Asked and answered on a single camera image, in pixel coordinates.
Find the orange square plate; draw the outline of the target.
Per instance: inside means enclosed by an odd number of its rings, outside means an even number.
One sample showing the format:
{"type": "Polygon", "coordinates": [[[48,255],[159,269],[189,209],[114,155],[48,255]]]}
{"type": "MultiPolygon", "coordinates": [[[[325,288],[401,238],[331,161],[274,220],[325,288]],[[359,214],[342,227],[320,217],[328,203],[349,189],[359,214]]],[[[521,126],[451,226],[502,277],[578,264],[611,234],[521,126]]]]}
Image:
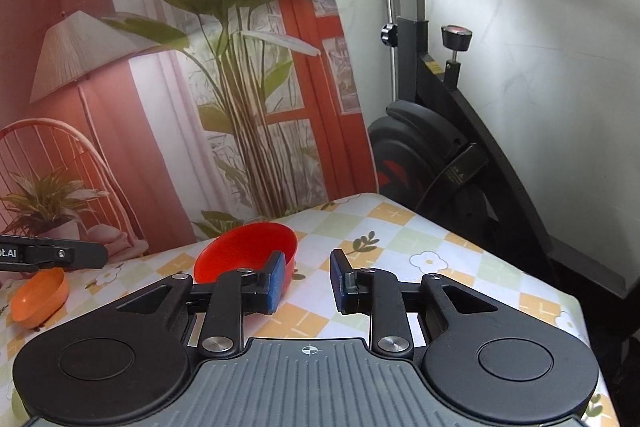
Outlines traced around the orange square plate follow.
{"type": "Polygon", "coordinates": [[[62,308],[69,293],[62,268],[40,271],[16,292],[11,317],[25,329],[34,329],[62,308]]]}

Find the red bowl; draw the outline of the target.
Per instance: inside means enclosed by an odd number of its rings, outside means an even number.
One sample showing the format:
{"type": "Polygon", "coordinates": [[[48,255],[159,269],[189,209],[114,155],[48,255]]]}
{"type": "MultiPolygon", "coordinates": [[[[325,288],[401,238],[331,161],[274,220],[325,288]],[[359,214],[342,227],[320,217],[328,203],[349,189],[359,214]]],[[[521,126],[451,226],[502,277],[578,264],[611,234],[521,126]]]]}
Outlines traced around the red bowl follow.
{"type": "Polygon", "coordinates": [[[278,222],[256,222],[217,237],[195,260],[196,283],[214,283],[220,274],[246,268],[262,269],[273,251],[285,257],[282,294],[290,286],[295,268],[298,240],[292,229],[278,222]]]}

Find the black exercise bike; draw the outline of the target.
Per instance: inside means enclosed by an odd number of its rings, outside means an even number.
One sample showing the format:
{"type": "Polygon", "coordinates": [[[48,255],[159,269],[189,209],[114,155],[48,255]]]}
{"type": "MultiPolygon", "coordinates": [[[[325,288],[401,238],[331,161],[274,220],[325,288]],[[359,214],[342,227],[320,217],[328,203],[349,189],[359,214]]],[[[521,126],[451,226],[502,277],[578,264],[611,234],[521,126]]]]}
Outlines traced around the black exercise bike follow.
{"type": "Polygon", "coordinates": [[[537,279],[574,295],[605,381],[639,379],[639,293],[551,236],[526,188],[459,88],[460,62],[428,52],[424,0],[396,9],[382,43],[397,55],[394,101],[369,129],[381,192],[537,279]]]}

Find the printed room backdrop cloth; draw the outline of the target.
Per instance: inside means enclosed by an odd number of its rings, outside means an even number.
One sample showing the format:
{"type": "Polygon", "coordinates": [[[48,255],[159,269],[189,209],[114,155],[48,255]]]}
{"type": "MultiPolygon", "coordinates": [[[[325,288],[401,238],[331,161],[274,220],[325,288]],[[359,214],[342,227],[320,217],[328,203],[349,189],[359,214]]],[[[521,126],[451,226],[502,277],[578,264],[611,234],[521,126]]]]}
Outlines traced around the printed room backdrop cloth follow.
{"type": "Polygon", "coordinates": [[[124,261],[373,193],[335,0],[1,0],[1,230],[124,261]]]}

